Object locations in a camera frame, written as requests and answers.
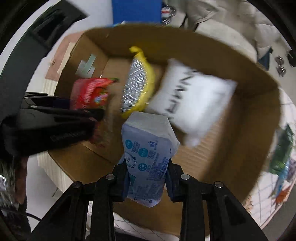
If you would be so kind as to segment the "orange panda snack packet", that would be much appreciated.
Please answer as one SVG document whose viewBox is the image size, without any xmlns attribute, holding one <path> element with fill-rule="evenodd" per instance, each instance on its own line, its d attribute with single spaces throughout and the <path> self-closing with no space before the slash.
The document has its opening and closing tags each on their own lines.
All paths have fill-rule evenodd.
<svg viewBox="0 0 296 241">
<path fill-rule="evenodd" d="M 290 195 L 290 188 L 286 188 L 285 190 L 281 190 L 279 195 L 275 199 L 275 203 L 277 205 L 283 204 L 287 201 L 288 197 Z"/>
</svg>

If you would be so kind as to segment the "long blue snack packet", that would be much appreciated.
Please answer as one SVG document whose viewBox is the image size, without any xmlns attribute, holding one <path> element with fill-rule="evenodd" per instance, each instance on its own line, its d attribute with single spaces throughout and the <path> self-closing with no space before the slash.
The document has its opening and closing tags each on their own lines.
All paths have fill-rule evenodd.
<svg viewBox="0 0 296 241">
<path fill-rule="evenodd" d="M 276 183 L 276 186 L 274 189 L 274 196 L 275 197 L 278 197 L 281 190 L 282 190 L 283 184 L 288 176 L 289 167 L 290 167 L 290 159 L 288 159 L 288 161 L 285 164 L 285 167 L 282 169 L 282 171 L 278 175 L 278 180 L 277 180 L 277 183 Z"/>
</svg>

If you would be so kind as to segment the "green snack packet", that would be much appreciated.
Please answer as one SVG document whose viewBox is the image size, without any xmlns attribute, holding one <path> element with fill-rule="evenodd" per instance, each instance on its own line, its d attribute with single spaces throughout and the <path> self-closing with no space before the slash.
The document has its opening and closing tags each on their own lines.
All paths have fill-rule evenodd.
<svg viewBox="0 0 296 241">
<path fill-rule="evenodd" d="M 289 124 L 281 132 L 280 137 L 271 158 L 269 171 L 272 174 L 279 175 L 285 168 L 293 147 L 293 132 Z"/>
</svg>

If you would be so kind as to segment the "light blue tissue pack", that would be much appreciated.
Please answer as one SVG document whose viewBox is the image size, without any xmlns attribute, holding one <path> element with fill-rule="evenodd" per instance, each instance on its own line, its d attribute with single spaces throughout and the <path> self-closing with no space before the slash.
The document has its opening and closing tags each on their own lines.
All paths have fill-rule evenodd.
<svg viewBox="0 0 296 241">
<path fill-rule="evenodd" d="M 135 111 L 122 125 L 124 154 L 130 178 L 128 198 L 146 207 L 163 194 L 169 160 L 180 142 L 166 116 Z"/>
</svg>

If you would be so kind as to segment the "purple cloth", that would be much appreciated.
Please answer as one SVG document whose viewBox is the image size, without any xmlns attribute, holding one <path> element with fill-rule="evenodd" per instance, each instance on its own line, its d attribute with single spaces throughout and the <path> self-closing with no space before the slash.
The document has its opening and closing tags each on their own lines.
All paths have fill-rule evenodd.
<svg viewBox="0 0 296 241">
<path fill-rule="evenodd" d="M 296 161 L 293 158 L 290 158 L 289 161 L 290 161 L 290 165 L 288 169 L 287 181 L 290 183 L 293 179 L 293 176 L 295 175 Z"/>
</svg>

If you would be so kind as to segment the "beige striped rug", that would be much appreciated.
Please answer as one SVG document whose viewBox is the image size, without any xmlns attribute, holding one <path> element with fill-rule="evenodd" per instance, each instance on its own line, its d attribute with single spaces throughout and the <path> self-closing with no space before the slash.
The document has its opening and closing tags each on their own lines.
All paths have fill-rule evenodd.
<svg viewBox="0 0 296 241">
<path fill-rule="evenodd" d="M 58 82 L 55 80 L 45 79 L 42 92 L 53 95 L 57 83 Z M 73 183 L 72 179 L 59 167 L 47 151 L 37 154 L 37 161 L 39 167 L 45 171 L 47 176 L 61 192 L 64 193 Z"/>
</svg>

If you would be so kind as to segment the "floral white tablecloth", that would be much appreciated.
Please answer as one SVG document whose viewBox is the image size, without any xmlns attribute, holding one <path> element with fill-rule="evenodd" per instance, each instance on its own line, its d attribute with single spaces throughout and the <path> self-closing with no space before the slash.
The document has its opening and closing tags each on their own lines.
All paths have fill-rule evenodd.
<svg viewBox="0 0 296 241">
<path fill-rule="evenodd" d="M 276 212 L 282 207 L 282 204 L 277 205 L 275 203 L 276 197 L 274 196 L 274 189 L 278 180 L 278 175 L 270 173 L 269 162 L 275 151 L 278 138 L 280 137 L 281 132 L 285 129 L 285 126 L 289 124 L 292 132 L 295 133 L 295 105 L 282 88 L 280 88 L 280 104 L 280 127 L 274 134 L 271 149 L 259 178 L 255 182 L 250 194 L 245 201 L 243 201 L 243 206 L 261 228 L 264 228 L 271 221 Z M 292 147 L 290 158 L 295 159 L 295 145 Z M 282 190 L 289 187 L 291 191 L 294 185 L 295 175 L 290 183 L 285 180 Z M 139 227 L 122 218 L 117 213 L 114 213 L 113 216 L 115 231 L 120 234 L 129 235 L 130 238 L 128 238 L 128 240 L 131 240 L 133 237 L 141 238 L 143 240 L 179 240 L 179 237 L 176 235 Z"/>
</svg>

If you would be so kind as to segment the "red snack packet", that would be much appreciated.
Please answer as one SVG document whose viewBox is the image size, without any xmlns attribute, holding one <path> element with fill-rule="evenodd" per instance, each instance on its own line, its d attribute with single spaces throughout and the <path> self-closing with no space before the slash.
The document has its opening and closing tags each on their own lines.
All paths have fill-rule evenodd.
<svg viewBox="0 0 296 241">
<path fill-rule="evenodd" d="M 83 78 L 74 82 L 70 94 L 70 109 L 84 110 L 96 121 L 90 142 L 97 147 L 106 147 L 108 105 L 112 99 L 108 87 L 119 82 L 118 78 Z"/>
</svg>

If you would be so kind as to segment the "yellow silver scouring sponge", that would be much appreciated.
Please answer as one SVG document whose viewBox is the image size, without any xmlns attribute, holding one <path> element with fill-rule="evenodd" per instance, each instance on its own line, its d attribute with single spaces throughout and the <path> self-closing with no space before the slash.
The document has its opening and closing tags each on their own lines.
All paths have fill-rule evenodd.
<svg viewBox="0 0 296 241">
<path fill-rule="evenodd" d="M 155 86 L 155 73 L 142 49 L 132 46 L 134 54 L 121 98 L 121 116 L 127 119 L 135 111 L 143 111 L 152 97 Z"/>
</svg>

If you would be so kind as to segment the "white pillow pack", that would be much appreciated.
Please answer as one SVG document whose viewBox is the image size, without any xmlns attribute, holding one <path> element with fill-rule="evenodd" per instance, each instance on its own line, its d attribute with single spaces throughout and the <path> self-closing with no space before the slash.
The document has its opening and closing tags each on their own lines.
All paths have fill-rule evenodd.
<svg viewBox="0 0 296 241">
<path fill-rule="evenodd" d="M 203 74 L 176 59 L 169 59 L 158 91 L 145 108 L 168 117 L 183 134 L 183 145 L 196 147 L 219 119 L 237 83 Z"/>
</svg>

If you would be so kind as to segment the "steel dumbbell pair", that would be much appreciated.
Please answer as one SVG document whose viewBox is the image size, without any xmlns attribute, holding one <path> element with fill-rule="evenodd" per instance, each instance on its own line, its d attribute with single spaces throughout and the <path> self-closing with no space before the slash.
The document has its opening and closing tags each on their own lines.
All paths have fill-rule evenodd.
<svg viewBox="0 0 296 241">
<path fill-rule="evenodd" d="M 276 56 L 274 59 L 275 59 L 275 62 L 277 63 L 276 70 L 278 72 L 278 75 L 280 77 L 284 77 L 287 72 L 283 66 L 285 63 L 284 59 L 281 56 Z"/>
</svg>

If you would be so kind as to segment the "white puffer jacket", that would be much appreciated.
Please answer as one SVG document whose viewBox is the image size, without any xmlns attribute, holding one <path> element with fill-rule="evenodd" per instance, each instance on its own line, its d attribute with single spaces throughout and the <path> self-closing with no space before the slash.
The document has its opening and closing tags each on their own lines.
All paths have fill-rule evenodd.
<svg viewBox="0 0 296 241">
<path fill-rule="evenodd" d="M 227 43 L 252 60 L 281 38 L 276 26 L 249 1 L 186 1 L 187 29 Z"/>
</svg>

